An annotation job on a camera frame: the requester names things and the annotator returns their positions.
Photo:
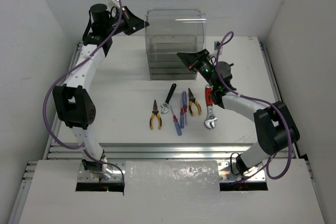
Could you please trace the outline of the clear acrylic box cover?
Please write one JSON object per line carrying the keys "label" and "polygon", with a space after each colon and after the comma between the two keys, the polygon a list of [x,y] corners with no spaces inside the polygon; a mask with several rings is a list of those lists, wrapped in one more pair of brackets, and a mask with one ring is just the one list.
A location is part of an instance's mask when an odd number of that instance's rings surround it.
{"label": "clear acrylic box cover", "polygon": [[146,49],[154,43],[191,42],[205,47],[206,15],[197,8],[154,8],[148,10],[145,28]]}

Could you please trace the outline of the red handle adjustable wrench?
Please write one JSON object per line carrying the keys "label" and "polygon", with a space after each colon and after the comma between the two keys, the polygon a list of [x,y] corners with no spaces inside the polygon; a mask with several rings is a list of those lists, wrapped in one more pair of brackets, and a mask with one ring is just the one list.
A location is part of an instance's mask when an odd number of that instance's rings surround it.
{"label": "red handle adjustable wrench", "polygon": [[213,113],[213,100],[212,100],[212,88],[209,84],[205,86],[205,102],[207,107],[207,117],[204,121],[204,125],[207,129],[212,130],[215,128],[217,117]]}

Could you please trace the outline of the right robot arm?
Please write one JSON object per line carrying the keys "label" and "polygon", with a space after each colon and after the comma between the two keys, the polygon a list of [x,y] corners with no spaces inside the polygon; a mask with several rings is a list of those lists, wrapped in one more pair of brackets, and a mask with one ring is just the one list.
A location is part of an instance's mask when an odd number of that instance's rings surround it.
{"label": "right robot arm", "polygon": [[211,63],[206,49],[194,53],[179,52],[177,56],[189,70],[200,73],[210,85],[215,105],[234,111],[255,124],[257,141],[236,157],[233,172],[243,175],[279,151],[291,149],[293,143],[300,139],[299,130],[285,103],[268,104],[261,99],[238,94],[230,83],[233,77],[230,64],[224,61]]}

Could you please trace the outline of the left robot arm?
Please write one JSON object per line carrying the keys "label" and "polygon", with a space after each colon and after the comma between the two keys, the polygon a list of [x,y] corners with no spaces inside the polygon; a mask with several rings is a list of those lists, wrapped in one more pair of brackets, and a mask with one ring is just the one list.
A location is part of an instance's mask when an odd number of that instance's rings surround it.
{"label": "left robot arm", "polygon": [[94,177],[111,178],[116,165],[108,164],[103,148],[92,126],[96,107],[89,89],[97,68],[112,46],[112,36],[132,35],[149,26],[126,6],[108,8],[95,4],[89,9],[89,21],[82,36],[83,47],[74,70],[61,85],[53,88],[52,96],[59,119],[73,132],[82,150],[82,165]]}

